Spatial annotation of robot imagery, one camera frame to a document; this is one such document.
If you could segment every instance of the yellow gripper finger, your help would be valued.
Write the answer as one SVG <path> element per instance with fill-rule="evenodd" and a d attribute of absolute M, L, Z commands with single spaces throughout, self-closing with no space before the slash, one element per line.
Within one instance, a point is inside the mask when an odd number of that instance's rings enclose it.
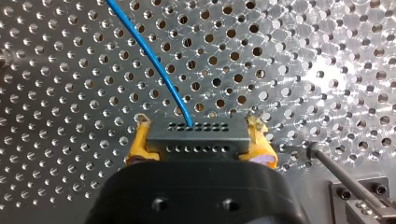
<path fill-rule="evenodd" d="M 247 154 L 239 156 L 241 161 L 254 161 L 275 169 L 277 167 L 277 155 L 268 143 L 263 133 L 268 129 L 259 118 L 247 117 L 248 132 L 250 135 L 250 146 Z"/>
<path fill-rule="evenodd" d="M 149 119 L 138 122 L 136 137 L 134 138 L 134 142 L 126 156 L 126 164 L 129 164 L 129 161 L 133 156 L 139 156 L 147 160 L 160 160 L 160 155 L 158 153 L 146 151 L 146 138 L 149 133 L 149 125 Z"/>

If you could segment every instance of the screw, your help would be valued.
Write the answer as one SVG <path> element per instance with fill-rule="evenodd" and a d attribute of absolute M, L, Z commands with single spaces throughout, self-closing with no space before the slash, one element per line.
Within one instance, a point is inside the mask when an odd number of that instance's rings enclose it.
<path fill-rule="evenodd" d="M 349 189 L 340 188 L 337 190 L 337 193 L 342 200 L 348 200 L 350 197 L 352 197 L 352 193 L 349 191 Z"/>
<path fill-rule="evenodd" d="M 383 195 L 383 194 L 385 194 L 387 192 L 387 190 L 388 190 L 388 188 L 385 185 L 382 185 L 382 184 L 374 185 L 374 192 L 377 195 Z"/>
<path fill-rule="evenodd" d="M 367 207 L 367 204 L 364 203 L 364 202 L 362 202 L 362 201 L 358 201 L 358 202 L 355 204 L 355 206 L 358 207 L 358 208 L 365 208 L 365 207 Z"/>
<path fill-rule="evenodd" d="M 373 210 L 371 210 L 370 208 L 362 208 L 362 209 L 361 209 L 361 212 L 362 212 L 364 215 L 368 215 L 368 216 L 370 216 L 370 215 L 373 214 Z"/>

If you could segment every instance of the metal rod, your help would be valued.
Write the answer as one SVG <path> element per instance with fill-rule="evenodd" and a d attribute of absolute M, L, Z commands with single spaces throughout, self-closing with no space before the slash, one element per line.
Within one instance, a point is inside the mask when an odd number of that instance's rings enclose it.
<path fill-rule="evenodd" d="M 385 207 L 369 190 L 352 178 L 340 165 L 319 150 L 312 151 L 320 160 L 358 199 L 366 201 L 374 207 Z"/>

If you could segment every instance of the blue cable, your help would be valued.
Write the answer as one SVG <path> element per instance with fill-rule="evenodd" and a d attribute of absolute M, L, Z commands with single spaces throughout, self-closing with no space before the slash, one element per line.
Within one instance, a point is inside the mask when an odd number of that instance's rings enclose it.
<path fill-rule="evenodd" d="M 165 82 L 166 86 L 168 87 L 169 91 L 172 93 L 172 96 L 174 97 L 178 107 L 180 108 L 181 113 L 183 114 L 184 120 L 186 120 L 187 125 L 189 127 L 192 127 L 192 120 L 190 117 L 190 113 L 187 110 L 187 107 L 184 105 L 183 101 L 181 100 L 180 96 L 178 95 L 178 93 L 175 89 L 175 86 L 172 83 L 172 80 L 166 74 L 165 69 L 163 69 L 163 66 L 160 64 L 160 62 L 158 62 L 158 59 L 155 56 L 155 53 L 149 47 L 148 43 L 143 38 L 143 36 L 136 31 L 136 29 L 134 28 L 134 25 L 128 20 L 126 15 L 123 13 L 122 9 L 116 3 L 116 0 L 106 0 L 106 1 L 107 1 L 108 5 L 111 7 L 111 9 L 113 9 L 114 13 L 116 13 L 117 17 L 119 17 L 119 19 L 123 23 L 123 25 L 128 29 L 128 31 L 131 33 L 131 35 L 137 41 L 137 43 L 139 43 L 139 45 L 143 49 L 143 51 L 146 52 L 146 54 L 148 55 L 148 58 L 151 60 L 152 64 L 154 64 L 154 67 L 157 69 L 158 73 L 161 75 L 161 77 L 163 78 L 163 81 Z"/>

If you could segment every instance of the perforated metal sheet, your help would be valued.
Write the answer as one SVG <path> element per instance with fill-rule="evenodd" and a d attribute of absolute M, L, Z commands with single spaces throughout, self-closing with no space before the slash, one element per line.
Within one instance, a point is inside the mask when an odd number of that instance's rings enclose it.
<path fill-rule="evenodd" d="M 195 117 L 262 113 L 273 143 L 324 141 L 354 174 L 391 174 L 394 1 L 119 2 Z M 180 111 L 104 0 L 0 9 L 0 220 L 82 222 L 123 166 L 134 115 Z M 288 152 L 279 172 L 313 223 L 330 220 L 323 167 Z"/>

